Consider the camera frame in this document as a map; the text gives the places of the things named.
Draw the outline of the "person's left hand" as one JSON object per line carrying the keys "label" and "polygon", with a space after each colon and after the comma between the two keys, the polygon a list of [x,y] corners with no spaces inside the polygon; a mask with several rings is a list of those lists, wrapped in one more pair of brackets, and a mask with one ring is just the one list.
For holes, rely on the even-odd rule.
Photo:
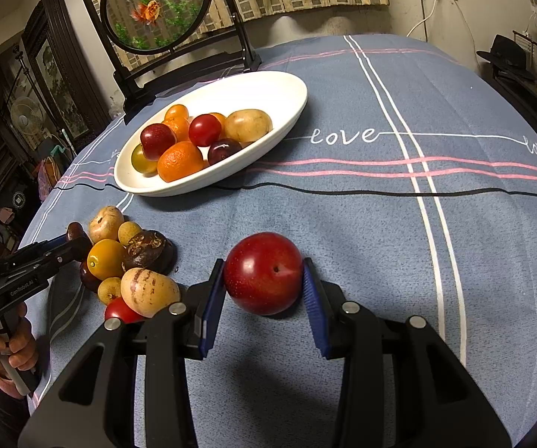
{"label": "person's left hand", "polygon": [[[6,341],[0,336],[0,354],[9,352],[7,356],[12,368],[28,371],[38,362],[37,342],[31,332],[31,322],[25,318],[28,307],[25,304],[17,305],[19,322],[13,336]],[[0,361],[0,377],[9,379]]]}

